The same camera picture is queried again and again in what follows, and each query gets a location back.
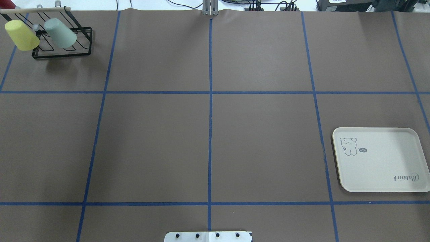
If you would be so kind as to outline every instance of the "yellow cup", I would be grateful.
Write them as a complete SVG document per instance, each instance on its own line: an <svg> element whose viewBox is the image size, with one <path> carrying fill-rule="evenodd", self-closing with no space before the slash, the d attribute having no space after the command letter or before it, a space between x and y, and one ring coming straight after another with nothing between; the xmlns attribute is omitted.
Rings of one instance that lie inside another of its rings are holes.
<svg viewBox="0 0 430 242"><path fill-rule="evenodd" d="M4 25L12 41L19 50L27 51L36 48L40 44L39 38L21 20L12 20Z"/></svg>

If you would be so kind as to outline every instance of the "tray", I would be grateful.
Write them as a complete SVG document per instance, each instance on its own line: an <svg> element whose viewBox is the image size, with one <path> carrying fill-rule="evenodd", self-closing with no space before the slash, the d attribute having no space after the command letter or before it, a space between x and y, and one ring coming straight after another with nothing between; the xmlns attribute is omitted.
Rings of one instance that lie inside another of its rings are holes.
<svg viewBox="0 0 430 242"><path fill-rule="evenodd" d="M332 137L339 180L345 190L430 191L430 172L412 129L340 127Z"/></svg>

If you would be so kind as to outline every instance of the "cartoon bear drawing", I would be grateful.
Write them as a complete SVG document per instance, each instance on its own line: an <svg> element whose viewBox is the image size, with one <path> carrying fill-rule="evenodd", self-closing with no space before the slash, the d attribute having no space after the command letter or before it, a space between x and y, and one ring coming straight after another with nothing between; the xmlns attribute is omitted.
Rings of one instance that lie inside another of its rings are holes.
<svg viewBox="0 0 430 242"><path fill-rule="evenodd" d="M340 138L342 147L344 148L346 155L357 154L357 139L356 138Z"/></svg>

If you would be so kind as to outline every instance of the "black metal rack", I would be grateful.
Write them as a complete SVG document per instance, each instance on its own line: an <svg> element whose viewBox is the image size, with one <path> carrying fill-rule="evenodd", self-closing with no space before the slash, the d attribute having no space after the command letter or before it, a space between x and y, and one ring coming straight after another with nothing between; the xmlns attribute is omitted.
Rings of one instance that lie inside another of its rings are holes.
<svg viewBox="0 0 430 242"><path fill-rule="evenodd" d="M8 13L13 14L17 19L23 21L29 28L33 29L36 32L36 36L40 39L40 44L32 51L31 56L34 59L88 56L91 54L93 30L91 27L82 27L78 20L76 20L76 18L73 16L70 7L61 7L61 5L59 5L59 7L55 6L55 8L44 9L41 5L38 5L35 9L1 9L0 11L1 15L7 21L13 20L8 15ZM42 21L45 23L45 18L51 19L46 14L46 11L59 12L62 17L67 21L67 23L71 26L70 30L72 30L76 35L78 35L78 37L81 37L77 38L76 43L79 45L77 46L77 48L74 45L72 45L69 49L54 48L54 45L50 43L52 39L46 32L45 28L42 25L34 24L29 20L28 15L30 13L37 13L40 19L42 19ZM76 25L76 27L62 13L63 11L66 13L67 17L69 17L69 19Z"/></svg>

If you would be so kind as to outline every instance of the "grid line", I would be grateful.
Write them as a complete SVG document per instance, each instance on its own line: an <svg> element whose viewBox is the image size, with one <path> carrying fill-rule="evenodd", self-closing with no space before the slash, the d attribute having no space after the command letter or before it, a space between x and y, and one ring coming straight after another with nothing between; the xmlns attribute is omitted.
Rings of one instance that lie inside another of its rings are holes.
<svg viewBox="0 0 430 242"><path fill-rule="evenodd" d="M88 199L89 183L91 181L92 167L94 165L95 149L97 147L98 134L99 134L99 131L100 131L100 123L101 123L101 118L102 118L102 115L103 115L104 101L106 100L106 92L108 90L109 75L111 73L112 59L114 57L115 41L117 40L117 32L118 32L118 25L120 23L120 16L121 16L121 11L118 11L117 25L115 26L114 39L112 40L111 56L109 58L109 65L107 67L107 73L106 73L106 81L104 83L103 97L101 99L100 112L98 114L97 128L95 130L94 144L93 144L93 147L92 147L91 161L90 161L89 169L88 169L88 177L86 179L85 193L84 193L84 198L83 198L83 205L82 205L82 210L81 210L81 216L80 216L80 220L79 220L78 232L77 232L77 236L76 236L76 242L79 242L79 240L80 240L83 219L85 217L85 208L86 208L86 201Z"/></svg>
<svg viewBox="0 0 430 242"><path fill-rule="evenodd" d="M430 204L430 200L398 201L314 201L314 202L210 202L211 206L309 206L309 205L409 205ZM0 202L0 206L82 206L83 202ZM208 202L87 202L86 206L208 206Z"/></svg>
<svg viewBox="0 0 430 242"><path fill-rule="evenodd" d="M104 91L0 91L0 94L103 94ZM106 94L313 94L313 91L106 91ZM315 91L316 94L416 95L416 92ZM428 95L430 92L418 92Z"/></svg>
<svg viewBox="0 0 430 242"><path fill-rule="evenodd" d="M7 73L9 72L10 65L12 64L12 60L13 60L13 57L15 55L15 51L16 51L16 45L13 47L12 54L10 54L9 62L7 63L7 67L6 67L6 70L4 72L1 84L0 84L0 92L3 89L4 83L6 81L6 76L7 76Z"/></svg>
<svg viewBox="0 0 430 242"><path fill-rule="evenodd" d="M304 14L303 14L303 12L300 12L300 13L301 13L301 22L302 22L302 25L303 25L303 35L304 35L304 43L305 43L305 47L306 47L307 64L309 66L310 82L312 84L313 101L315 103L316 121L318 123L319 138L320 138L321 145L322 145L322 152L324 154L324 165L325 165L325 169L326 169L327 189L328 189L328 192L329 192L329 199L330 199L330 202L331 202L330 208L331 208L331 211L332 211L333 230L334 230L334 233L335 233L335 240L336 240L336 242L339 242L338 226L337 226L337 223L336 223L335 206L333 205L332 186L330 184L329 167L327 165L326 147L324 145L323 129L321 127L321 119L319 117L318 100L316 98L315 82L314 82L314 79L313 79L313 72L312 72L312 63L310 61L309 44L307 42L306 24L305 24L305 21L304 21Z"/></svg>
<svg viewBox="0 0 430 242"><path fill-rule="evenodd" d="M396 35L397 35L397 40L399 42L400 50L402 51L402 55L403 55L403 58L405 60L406 67L408 69L409 77L411 78L412 85L414 86L414 90L415 90L415 94L417 96L418 104L420 105L421 112L422 112L423 118L424 118L424 122L427 125L427 131L430 134L429 121L427 119L427 115L426 115L426 112L424 110L423 103L421 102L420 94L418 92L417 84L415 83L414 75L412 74L411 66L409 65L408 58L406 57L405 50L403 49L402 40L400 39L399 30L397 28L396 17L394 16L394 12L393 11L391 11L391 17L393 18L393 24L394 24L394 28L396 30Z"/></svg>
<svg viewBox="0 0 430 242"><path fill-rule="evenodd" d="M212 230L212 19L209 19L208 231Z"/></svg>

